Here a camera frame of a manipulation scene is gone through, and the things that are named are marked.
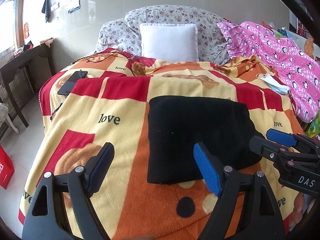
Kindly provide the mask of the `red shopping bag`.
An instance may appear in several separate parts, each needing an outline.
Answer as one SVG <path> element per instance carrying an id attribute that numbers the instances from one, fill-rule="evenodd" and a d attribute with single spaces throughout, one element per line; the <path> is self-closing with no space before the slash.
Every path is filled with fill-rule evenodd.
<path id="1" fill-rule="evenodd" d="M 10 157 L 2 146 L 0 146 L 0 186 L 7 188 L 15 169 Z"/>

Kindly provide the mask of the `black pants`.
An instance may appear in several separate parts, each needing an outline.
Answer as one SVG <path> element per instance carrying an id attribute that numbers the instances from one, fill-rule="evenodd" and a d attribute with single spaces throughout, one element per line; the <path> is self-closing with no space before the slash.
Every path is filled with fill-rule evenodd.
<path id="1" fill-rule="evenodd" d="M 198 142 L 223 165 L 236 170 L 261 161 L 261 156 L 249 149 L 249 141 L 262 135 L 255 129 L 244 103 L 158 96 L 150 100 L 149 106 L 148 183 L 171 185 L 202 179 L 193 154 Z"/>

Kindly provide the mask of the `pink penguin quilt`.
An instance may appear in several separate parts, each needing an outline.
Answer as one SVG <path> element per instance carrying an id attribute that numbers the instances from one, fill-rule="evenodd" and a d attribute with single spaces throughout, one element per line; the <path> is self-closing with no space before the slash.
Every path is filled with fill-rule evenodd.
<path id="1" fill-rule="evenodd" d="M 310 123 L 319 112 L 319 65 L 287 37 L 276 37 L 273 31 L 253 22 L 217 24 L 227 41 L 230 58 L 256 55 L 272 66 L 279 79 L 289 86 L 296 103 L 296 115 Z"/>

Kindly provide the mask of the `white square pillow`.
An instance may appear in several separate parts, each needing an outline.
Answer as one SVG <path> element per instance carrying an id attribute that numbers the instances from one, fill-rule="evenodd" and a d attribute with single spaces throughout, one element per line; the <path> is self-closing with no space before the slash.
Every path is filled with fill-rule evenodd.
<path id="1" fill-rule="evenodd" d="M 199 61 L 197 25 L 142 23 L 139 31 L 143 57 L 169 63 Z"/>

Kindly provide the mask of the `dark wooden desk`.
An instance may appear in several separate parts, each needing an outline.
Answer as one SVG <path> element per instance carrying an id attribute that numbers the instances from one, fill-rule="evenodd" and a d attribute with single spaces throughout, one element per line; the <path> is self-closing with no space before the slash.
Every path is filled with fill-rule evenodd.
<path id="1" fill-rule="evenodd" d="M 23 85 L 18 85 L 17 88 L 26 88 L 27 92 L 34 94 L 36 92 L 35 81 L 30 73 L 29 66 L 32 61 L 35 61 L 39 57 L 47 60 L 50 75 L 55 75 L 56 71 L 53 63 L 52 50 L 44 43 L 33 49 L 22 52 L 20 55 L 13 57 L 1 66 L 1 85 L 4 85 L 9 102 L 12 104 L 16 115 L 20 118 L 25 128 L 28 128 L 29 123 L 22 113 L 22 108 L 27 103 L 22 103 L 22 106 L 18 104 L 19 94 L 14 94 L 14 87 L 11 86 L 11 84 L 16 80 L 16 77 L 22 77 Z"/>

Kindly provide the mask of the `dark hanging cloth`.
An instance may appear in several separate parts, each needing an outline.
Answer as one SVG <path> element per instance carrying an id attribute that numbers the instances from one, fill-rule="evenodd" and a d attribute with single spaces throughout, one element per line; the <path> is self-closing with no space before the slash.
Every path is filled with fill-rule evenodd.
<path id="1" fill-rule="evenodd" d="M 48 23 L 51 15 L 51 4 L 50 0 L 44 0 L 44 4 L 41 12 L 45 15 L 45 22 Z"/>

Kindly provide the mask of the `white face mask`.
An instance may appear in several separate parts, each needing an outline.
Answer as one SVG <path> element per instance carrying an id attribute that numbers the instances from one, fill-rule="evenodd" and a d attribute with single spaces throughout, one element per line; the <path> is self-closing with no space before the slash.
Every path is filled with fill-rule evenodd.
<path id="1" fill-rule="evenodd" d="M 290 91 L 289 86 L 280 84 L 276 79 L 270 74 L 257 74 L 256 77 L 259 80 L 264 81 L 274 92 L 278 94 L 288 94 Z"/>

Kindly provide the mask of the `red orange yellow blanket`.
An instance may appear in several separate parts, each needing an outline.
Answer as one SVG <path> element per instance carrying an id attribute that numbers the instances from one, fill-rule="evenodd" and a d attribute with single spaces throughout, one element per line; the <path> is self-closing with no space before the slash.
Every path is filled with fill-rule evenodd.
<path id="1" fill-rule="evenodd" d="M 88 71 L 87 76 L 76 82 L 68 96 L 58 95 L 79 70 Z M 114 146 L 114 159 L 99 191 L 90 198 L 108 236 L 197 239 L 217 197 L 203 179 L 171 185 L 148 183 L 149 102 L 158 96 L 227 99 L 247 106 L 262 137 L 271 128 L 302 133 L 291 96 L 274 92 L 257 74 L 278 77 L 273 67 L 256 56 L 238 57 L 224 65 L 168 63 L 108 48 L 76 61 L 40 90 L 44 140 L 24 186 L 19 221 L 24 226 L 45 172 L 67 174 L 86 165 L 109 142 Z M 288 229 L 297 192 L 279 184 L 278 171 L 266 159 L 239 171 L 253 174 L 259 170 L 266 174 Z M 70 196 L 64 193 L 63 198 L 72 233 L 80 238 Z"/>

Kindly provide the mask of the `black smartphone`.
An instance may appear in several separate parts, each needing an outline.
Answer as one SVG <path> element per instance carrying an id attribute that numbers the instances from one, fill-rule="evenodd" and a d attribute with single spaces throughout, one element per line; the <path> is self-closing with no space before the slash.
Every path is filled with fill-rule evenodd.
<path id="1" fill-rule="evenodd" d="M 78 80 L 81 80 L 81 79 L 85 78 L 87 76 L 87 74 L 88 74 L 88 71 L 84 71 L 84 70 L 79 70 L 79 71 L 74 72 L 67 79 L 67 81 L 62 85 L 62 87 L 57 91 L 57 94 L 58 95 L 68 96 L 69 93 L 74 88 L 76 82 Z"/>

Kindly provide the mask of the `floral bedding pile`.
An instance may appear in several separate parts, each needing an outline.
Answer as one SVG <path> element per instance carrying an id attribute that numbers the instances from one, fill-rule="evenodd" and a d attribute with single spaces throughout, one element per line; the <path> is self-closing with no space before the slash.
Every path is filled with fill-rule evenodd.
<path id="1" fill-rule="evenodd" d="M 113 48 L 140 56 L 140 24 L 195 24 L 198 28 L 199 60 L 224 65 L 230 61 L 230 57 L 227 53 L 227 41 L 217 26 L 221 22 L 225 22 L 225 19 L 196 7 L 152 5 L 137 8 L 127 12 L 123 18 L 102 25 L 95 51 Z"/>

